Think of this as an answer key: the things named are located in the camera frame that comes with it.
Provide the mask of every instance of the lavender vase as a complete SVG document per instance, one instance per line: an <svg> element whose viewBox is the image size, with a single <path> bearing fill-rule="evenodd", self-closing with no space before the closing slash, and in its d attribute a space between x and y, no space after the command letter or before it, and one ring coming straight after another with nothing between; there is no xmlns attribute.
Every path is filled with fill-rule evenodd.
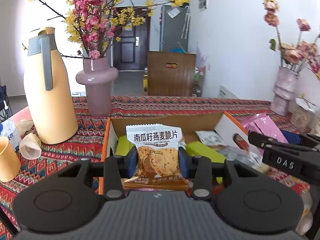
<svg viewBox="0 0 320 240"><path fill-rule="evenodd" d="M298 82L299 74L288 68L279 67L277 80L273 92L275 96L270 109L282 116L286 116L289 111L289 102L294 98L294 90Z"/></svg>
<svg viewBox="0 0 320 240"><path fill-rule="evenodd" d="M109 67L108 58L84 59L83 69L76 81L85 85L88 110L91 116L100 117L111 111L111 82L118 77L118 70Z"/></svg>

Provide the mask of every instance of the thermos handle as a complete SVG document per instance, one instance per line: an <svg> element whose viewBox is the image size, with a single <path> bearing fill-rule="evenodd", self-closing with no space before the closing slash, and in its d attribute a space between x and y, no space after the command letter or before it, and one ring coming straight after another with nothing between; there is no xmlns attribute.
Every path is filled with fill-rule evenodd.
<svg viewBox="0 0 320 240"><path fill-rule="evenodd" d="M49 37L42 37L39 43L41 46L44 86L45 90L50 91L53 89L50 39Z"/></svg>

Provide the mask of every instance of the stroller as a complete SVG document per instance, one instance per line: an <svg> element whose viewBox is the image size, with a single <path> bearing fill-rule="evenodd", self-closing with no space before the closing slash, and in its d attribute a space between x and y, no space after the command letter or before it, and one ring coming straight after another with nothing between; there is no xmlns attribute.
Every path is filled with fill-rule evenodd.
<svg viewBox="0 0 320 240"><path fill-rule="evenodd" d="M12 116L12 110L7 96L7 87L0 86L0 122Z"/></svg>

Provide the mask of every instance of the gray refrigerator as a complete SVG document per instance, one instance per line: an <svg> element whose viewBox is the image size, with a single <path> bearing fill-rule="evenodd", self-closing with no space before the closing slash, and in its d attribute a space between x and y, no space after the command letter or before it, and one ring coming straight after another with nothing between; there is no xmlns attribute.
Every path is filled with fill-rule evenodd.
<svg viewBox="0 0 320 240"><path fill-rule="evenodd" d="M163 5L161 11L160 51L188 52L190 13L188 6L172 7Z"/></svg>

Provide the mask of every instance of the pink snack package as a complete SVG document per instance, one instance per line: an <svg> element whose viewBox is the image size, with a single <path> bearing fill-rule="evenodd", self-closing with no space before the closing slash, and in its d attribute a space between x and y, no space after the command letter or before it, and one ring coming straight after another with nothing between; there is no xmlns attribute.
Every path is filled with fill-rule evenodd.
<svg viewBox="0 0 320 240"><path fill-rule="evenodd" d="M282 132L266 113L255 114L253 117L243 120L241 125L247 131L255 131L272 137L278 140L278 142L288 143Z"/></svg>

